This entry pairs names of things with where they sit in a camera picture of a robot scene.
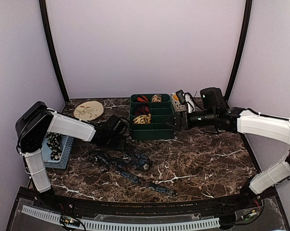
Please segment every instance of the white basket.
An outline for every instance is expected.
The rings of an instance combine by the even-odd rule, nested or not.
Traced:
[[[62,148],[62,156],[59,160],[51,160],[50,154],[52,153],[51,149],[47,146],[47,139],[44,139],[42,145],[42,158],[45,167],[49,168],[59,168],[59,169],[66,169],[68,164],[68,159],[70,156],[72,144],[73,144],[74,137],[71,136],[61,136],[59,138],[59,144]]]

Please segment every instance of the white wall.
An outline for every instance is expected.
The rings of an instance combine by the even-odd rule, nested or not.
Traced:
[[[70,98],[226,90],[245,0],[47,2]]]
[[[15,150],[17,119],[36,101],[64,105],[44,36],[38,0],[0,1],[0,231],[6,230],[20,186],[26,186]]]
[[[231,106],[290,117],[290,0],[253,1],[251,21]],[[248,136],[262,169],[280,159],[288,146]],[[277,186],[290,222],[290,181]]]

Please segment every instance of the black metal bar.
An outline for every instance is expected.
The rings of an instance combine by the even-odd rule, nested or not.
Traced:
[[[49,52],[50,52],[50,58],[52,59],[54,71],[57,77],[60,90],[63,95],[63,99],[67,103],[69,101],[69,96],[68,96],[66,86],[64,85],[63,76],[60,71],[58,59],[55,52],[54,42],[53,42],[51,30],[50,30],[50,22],[48,18],[47,5],[46,5],[45,0],[39,0],[39,3],[40,3],[40,11],[41,11],[41,17],[42,17],[42,22],[43,22],[43,27],[44,27],[45,38],[47,39]]]
[[[228,86],[227,86],[226,93],[225,93],[225,100],[226,101],[228,101],[230,98],[231,91],[232,91],[233,86],[235,84],[236,76],[238,73],[238,69],[239,69],[239,65],[240,65],[240,61],[241,61],[241,57],[242,57],[242,53],[243,53],[243,49],[244,49],[245,39],[246,39],[246,35],[247,35],[247,29],[249,27],[251,9],[252,9],[252,0],[246,0],[237,53],[236,53],[235,61],[234,61],[233,67],[232,67]]]
[[[247,138],[246,138],[246,136],[244,134],[242,134],[242,133],[239,133],[239,134],[240,134],[241,139],[242,139],[242,141],[243,141],[243,143],[245,145],[246,150],[248,151],[248,153],[249,153],[249,155],[250,155],[250,157],[252,159],[252,162],[253,162],[253,164],[255,166],[255,169],[257,170],[257,173],[260,173],[261,172],[261,169],[260,169],[260,166],[259,166],[259,164],[257,162],[257,159],[255,157],[255,154],[252,151],[252,148],[250,146],[250,143],[248,142],[248,140],[247,140]]]

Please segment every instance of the white cup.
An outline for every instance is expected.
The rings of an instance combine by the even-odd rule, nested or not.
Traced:
[[[176,112],[184,112],[187,111],[187,107],[185,105],[182,105],[179,100],[174,99],[174,96],[176,96],[176,93],[171,93],[171,102],[173,105],[173,108]]]

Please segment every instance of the black and white patterned cloth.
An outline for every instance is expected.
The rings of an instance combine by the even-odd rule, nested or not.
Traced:
[[[50,154],[51,160],[60,160],[62,157],[62,148],[59,144],[59,138],[61,137],[61,134],[58,133],[49,133],[46,136],[46,139],[48,141],[47,146],[51,149],[52,153]]]

